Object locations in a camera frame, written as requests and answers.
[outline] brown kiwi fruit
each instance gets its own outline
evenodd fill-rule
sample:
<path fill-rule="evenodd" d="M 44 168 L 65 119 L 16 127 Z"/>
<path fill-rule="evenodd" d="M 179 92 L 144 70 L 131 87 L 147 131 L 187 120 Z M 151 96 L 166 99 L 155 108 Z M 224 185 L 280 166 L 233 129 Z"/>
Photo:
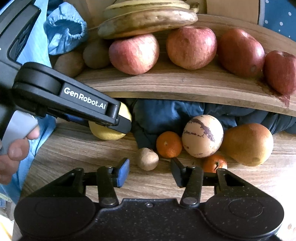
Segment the brown kiwi fruit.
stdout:
<path fill-rule="evenodd" d="M 110 44 L 104 39 L 96 39 L 89 43 L 83 51 L 85 64 L 92 69 L 101 69 L 110 64 Z"/>
<path fill-rule="evenodd" d="M 57 59 L 54 69 L 71 78 L 76 77 L 84 69 L 82 53 L 71 51 L 61 55 Z"/>

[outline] wooden shelf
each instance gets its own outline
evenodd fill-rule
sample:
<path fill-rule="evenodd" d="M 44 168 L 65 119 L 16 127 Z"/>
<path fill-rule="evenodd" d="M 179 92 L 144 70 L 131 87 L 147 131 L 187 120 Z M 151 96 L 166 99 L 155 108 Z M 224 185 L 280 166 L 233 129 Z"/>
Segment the wooden shelf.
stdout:
<path fill-rule="evenodd" d="M 211 28 L 217 38 L 227 29 L 246 30 L 271 50 L 296 55 L 296 43 L 274 31 L 230 18 L 199 15 L 198 26 Z M 277 95 L 260 79 L 244 79 L 224 70 L 217 59 L 198 70 L 185 70 L 170 62 L 165 53 L 167 32 L 155 33 L 161 49 L 157 64 L 147 73 L 130 76 L 113 67 L 86 69 L 76 79 L 114 98 L 175 99 L 249 107 L 296 116 L 296 95 Z"/>

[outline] overripe banana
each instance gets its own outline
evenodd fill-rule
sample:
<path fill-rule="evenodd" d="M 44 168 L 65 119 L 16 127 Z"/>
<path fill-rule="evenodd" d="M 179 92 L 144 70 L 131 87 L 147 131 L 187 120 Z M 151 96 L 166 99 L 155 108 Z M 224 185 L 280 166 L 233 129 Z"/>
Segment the overripe banana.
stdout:
<path fill-rule="evenodd" d="M 129 12 L 108 19 L 98 27 L 103 39 L 116 39 L 191 25 L 198 20 L 193 10 L 157 7 Z"/>
<path fill-rule="evenodd" d="M 108 6 L 103 11 L 103 17 L 110 19 L 129 12 L 154 7 L 181 7 L 189 9 L 190 5 L 182 0 L 130 0 Z"/>

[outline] orange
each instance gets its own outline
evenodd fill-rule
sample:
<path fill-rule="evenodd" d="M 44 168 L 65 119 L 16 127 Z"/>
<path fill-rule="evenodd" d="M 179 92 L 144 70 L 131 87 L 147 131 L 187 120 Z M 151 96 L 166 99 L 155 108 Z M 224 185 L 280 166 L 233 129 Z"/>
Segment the orange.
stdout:
<path fill-rule="evenodd" d="M 156 149 L 164 158 L 177 157 L 183 149 L 182 140 L 175 132 L 166 131 L 157 138 Z"/>

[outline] human hand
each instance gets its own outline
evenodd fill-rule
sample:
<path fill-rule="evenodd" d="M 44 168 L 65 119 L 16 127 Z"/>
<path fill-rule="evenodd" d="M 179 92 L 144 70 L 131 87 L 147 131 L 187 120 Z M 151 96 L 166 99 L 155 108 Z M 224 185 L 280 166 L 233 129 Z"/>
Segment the human hand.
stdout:
<path fill-rule="evenodd" d="M 40 128 L 35 127 L 24 139 L 17 139 L 9 146 L 7 155 L 0 156 L 0 183 L 10 183 L 12 175 L 18 170 L 20 161 L 25 159 L 30 150 L 29 140 L 39 138 Z"/>

